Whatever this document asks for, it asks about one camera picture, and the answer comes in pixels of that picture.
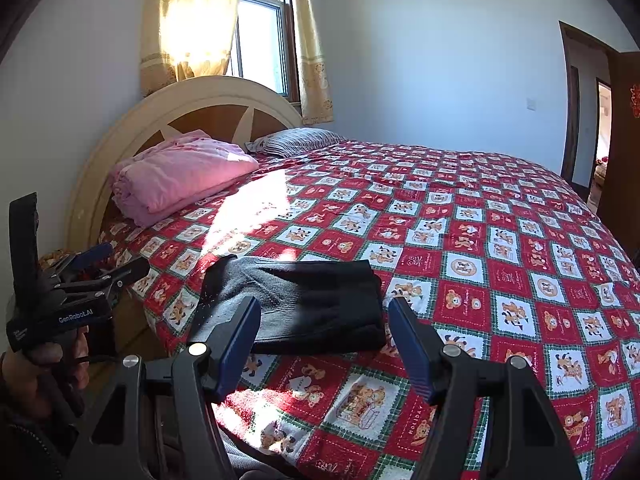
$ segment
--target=window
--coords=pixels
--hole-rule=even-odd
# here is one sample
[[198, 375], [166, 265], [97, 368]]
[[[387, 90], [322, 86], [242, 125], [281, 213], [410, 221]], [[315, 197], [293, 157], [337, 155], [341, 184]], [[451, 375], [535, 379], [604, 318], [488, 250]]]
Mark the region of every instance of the window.
[[290, 0], [240, 0], [226, 75], [251, 79], [299, 101]]

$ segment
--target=pillow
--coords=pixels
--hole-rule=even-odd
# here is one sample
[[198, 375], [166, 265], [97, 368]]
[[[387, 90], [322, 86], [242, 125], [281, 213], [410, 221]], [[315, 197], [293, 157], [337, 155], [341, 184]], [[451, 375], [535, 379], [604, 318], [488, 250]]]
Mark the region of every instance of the pillow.
[[288, 157], [333, 146], [345, 140], [347, 139], [329, 130], [294, 128], [247, 142], [245, 146], [250, 153]]
[[149, 227], [257, 169], [239, 146], [197, 130], [119, 162], [109, 180], [124, 216]]

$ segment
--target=red door decoration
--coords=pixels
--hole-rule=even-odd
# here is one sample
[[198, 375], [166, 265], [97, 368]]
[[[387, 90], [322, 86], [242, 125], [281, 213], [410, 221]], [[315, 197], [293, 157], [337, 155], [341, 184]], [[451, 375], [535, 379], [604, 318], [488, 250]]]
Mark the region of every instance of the red door decoration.
[[640, 85], [635, 84], [631, 87], [631, 109], [634, 111], [634, 117], [640, 119]]

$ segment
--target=door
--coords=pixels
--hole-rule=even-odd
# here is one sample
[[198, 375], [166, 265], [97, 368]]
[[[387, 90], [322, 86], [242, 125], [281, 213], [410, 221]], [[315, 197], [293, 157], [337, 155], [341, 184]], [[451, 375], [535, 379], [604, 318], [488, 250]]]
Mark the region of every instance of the door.
[[564, 143], [564, 159], [560, 176], [569, 184], [574, 180], [575, 155], [578, 152], [578, 130], [580, 128], [580, 78], [575, 66], [569, 72], [569, 128]]
[[612, 123], [598, 216], [633, 258], [640, 250], [640, 52], [609, 54]]

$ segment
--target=arched headboard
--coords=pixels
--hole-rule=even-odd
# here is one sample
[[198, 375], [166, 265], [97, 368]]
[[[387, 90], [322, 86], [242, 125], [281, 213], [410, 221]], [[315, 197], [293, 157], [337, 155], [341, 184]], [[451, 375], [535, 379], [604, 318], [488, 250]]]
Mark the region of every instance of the arched headboard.
[[108, 174], [123, 158], [197, 129], [244, 148], [248, 140], [299, 126], [302, 118], [286, 99], [247, 79], [204, 76], [162, 88], [114, 124], [84, 165], [71, 197], [66, 248], [96, 243], [110, 202]]

